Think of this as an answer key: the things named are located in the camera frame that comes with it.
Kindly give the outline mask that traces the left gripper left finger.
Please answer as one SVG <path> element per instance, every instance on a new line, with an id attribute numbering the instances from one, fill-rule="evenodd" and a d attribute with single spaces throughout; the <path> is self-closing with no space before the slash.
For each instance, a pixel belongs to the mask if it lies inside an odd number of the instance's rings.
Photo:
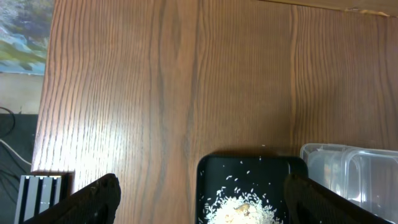
<path id="1" fill-rule="evenodd" d="M 109 173 L 24 224 L 113 224 L 120 201 L 119 180 Z"/>

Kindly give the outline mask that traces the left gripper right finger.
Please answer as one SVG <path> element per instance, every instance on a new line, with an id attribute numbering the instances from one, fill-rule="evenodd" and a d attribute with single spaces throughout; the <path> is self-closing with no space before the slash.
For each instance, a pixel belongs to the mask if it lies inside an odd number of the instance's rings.
<path id="1" fill-rule="evenodd" d="M 296 174 L 284 181 L 284 198 L 294 224 L 389 224 L 317 182 Z"/>

